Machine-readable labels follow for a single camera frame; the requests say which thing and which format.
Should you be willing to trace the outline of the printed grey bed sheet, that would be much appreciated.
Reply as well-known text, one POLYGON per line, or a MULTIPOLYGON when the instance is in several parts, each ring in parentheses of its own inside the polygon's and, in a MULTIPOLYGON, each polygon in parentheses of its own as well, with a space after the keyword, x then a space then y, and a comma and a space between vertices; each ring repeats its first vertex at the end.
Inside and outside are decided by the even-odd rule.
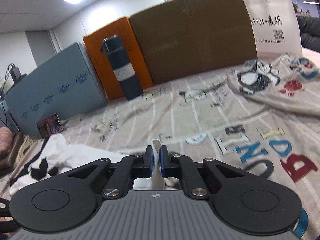
MULTIPOLYGON (((206 157, 266 176, 294 190, 303 211, 294 229, 319 239, 319 53, 283 55, 266 63, 276 75, 254 85, 254 61, 171 81, 132 101, 117 100, 65 121, 69 144, 131 154, 152 139, 200 162, 206 157)), ((44 148, 37 140, 10 182, 44 148)))

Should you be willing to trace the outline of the white shopping bag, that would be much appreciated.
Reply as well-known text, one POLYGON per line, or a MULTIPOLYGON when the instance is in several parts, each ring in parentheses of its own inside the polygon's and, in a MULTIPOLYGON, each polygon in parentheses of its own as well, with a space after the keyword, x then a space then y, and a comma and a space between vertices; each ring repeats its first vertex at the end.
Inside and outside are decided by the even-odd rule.
POLYGON ((299 25, 291 0, 244 0, 259 58, 302 54, 299 25))

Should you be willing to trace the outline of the large blue cardboard box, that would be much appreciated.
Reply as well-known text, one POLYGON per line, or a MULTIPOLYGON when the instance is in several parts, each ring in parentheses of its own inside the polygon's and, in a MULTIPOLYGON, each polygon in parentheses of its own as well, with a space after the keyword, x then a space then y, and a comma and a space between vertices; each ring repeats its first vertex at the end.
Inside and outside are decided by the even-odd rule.
POLYGON ((40 138, 39 121, 95 111, 107 104, 107 95, 85 47, 76 42, 14 85, 4 100, 20 131, 40 138))

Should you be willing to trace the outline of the white black trim t-shirt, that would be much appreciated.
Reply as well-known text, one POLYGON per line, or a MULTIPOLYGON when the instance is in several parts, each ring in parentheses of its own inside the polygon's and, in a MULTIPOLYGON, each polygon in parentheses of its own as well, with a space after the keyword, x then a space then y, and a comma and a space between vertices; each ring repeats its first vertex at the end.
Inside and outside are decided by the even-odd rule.
POLYGON ((35 160, 28 163, 23 170, 10 182, 9 194, 13 196, 20 189, 38 181, 51 178, 56 174, 93 162, 108 158, 113 163, 121 161, 128 155, 86 146, 84 144, 69 144, 61 134, 53 135, 35 160))

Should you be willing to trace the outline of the black puffer jacket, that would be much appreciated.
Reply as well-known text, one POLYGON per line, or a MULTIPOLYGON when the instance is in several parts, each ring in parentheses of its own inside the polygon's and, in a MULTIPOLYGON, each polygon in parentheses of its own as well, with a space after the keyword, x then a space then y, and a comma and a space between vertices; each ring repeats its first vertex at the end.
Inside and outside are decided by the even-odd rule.
POLYGON ((320 52, 320 18, 297 14, 302 47, 320 52))

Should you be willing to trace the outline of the black power adapter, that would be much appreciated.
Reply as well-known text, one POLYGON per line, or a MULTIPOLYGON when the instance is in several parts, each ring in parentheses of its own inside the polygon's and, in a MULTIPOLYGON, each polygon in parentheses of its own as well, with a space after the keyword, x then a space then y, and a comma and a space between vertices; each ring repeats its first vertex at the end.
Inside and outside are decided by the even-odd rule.
POLYGON ((10 75, 14 83, 19 83, 24 77, 26 77, 26 74, 21 74, 20 69, 14 64, 11 65, 10 75))

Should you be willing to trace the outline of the brown cardboard box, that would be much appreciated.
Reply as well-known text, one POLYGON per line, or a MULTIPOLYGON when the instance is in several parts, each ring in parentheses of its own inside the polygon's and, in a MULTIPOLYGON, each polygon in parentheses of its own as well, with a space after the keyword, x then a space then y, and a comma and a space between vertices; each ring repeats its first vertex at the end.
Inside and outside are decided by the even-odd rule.
POLYGON ((129 20, 155 84, 257 58, 244 0, 172 0, 129 20))

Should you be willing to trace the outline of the brown leather garment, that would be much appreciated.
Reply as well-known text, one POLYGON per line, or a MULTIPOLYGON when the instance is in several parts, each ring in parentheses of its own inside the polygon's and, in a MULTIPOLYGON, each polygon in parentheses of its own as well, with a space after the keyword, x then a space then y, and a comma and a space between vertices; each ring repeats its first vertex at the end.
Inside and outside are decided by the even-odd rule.
POLYGON ((1 159, 1 171, 9 170, 14 167, 15 160, 17 158, 20 147, 24 141, 24 134, 22 131, 18 132, 12 142, 11 150, 5 158, 1 159))

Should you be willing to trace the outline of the cream knitted garment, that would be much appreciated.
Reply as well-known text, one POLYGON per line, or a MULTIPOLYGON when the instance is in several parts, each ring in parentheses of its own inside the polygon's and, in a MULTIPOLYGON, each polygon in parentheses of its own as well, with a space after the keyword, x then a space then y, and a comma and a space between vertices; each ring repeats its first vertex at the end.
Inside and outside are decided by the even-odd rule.
POLYGON ((32 146, 36 141, 34 139, 31 139, 28 135, 24 137, 23 143, 20 146, 17 157, 16 157, 16 162, 19 163, 24 155, 26 154, 27 150, 32 146))

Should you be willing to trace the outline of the orange cardboard box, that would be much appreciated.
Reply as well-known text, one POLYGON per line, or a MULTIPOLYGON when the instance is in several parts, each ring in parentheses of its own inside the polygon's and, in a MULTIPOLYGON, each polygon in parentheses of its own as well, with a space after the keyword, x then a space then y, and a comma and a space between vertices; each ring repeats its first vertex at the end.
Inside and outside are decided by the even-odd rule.
POLYGON ((83 37, 85 47, 110 100, 131 100, 153 86, 128 17, 83 37))

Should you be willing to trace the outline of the pink knitted sweater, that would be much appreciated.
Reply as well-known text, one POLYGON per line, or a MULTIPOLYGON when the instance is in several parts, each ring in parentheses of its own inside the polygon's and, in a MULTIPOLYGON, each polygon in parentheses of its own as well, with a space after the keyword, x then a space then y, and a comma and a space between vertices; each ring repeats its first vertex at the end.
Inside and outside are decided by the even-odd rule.
POLYGON ((0 128, 0 156, 5 158, 11 151, 13 142, 13 133, 7 127, 0 128))

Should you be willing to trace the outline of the smartphone playing video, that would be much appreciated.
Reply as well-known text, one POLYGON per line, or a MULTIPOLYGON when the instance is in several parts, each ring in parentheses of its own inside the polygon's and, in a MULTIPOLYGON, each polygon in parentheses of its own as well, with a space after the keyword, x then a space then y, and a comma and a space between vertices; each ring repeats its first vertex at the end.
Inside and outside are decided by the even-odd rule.
POLYGON ((61 125, 59 116, 55 113, 41 121, 37 124, 40 136, 43 139, 50 137, 51 135, 61 133, 63 131, 63 126, 61 125))

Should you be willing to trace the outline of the dark blue vacuum bottle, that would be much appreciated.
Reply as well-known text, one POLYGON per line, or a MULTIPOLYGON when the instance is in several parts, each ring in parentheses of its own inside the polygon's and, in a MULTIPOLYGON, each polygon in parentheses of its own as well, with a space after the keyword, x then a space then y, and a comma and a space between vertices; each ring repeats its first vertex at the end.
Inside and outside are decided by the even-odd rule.
POLYGON ((133 69, 126 49, 118 35, 102 41, 100 52, 105 54, 127 101, 143 94, 142 87, 133 69))

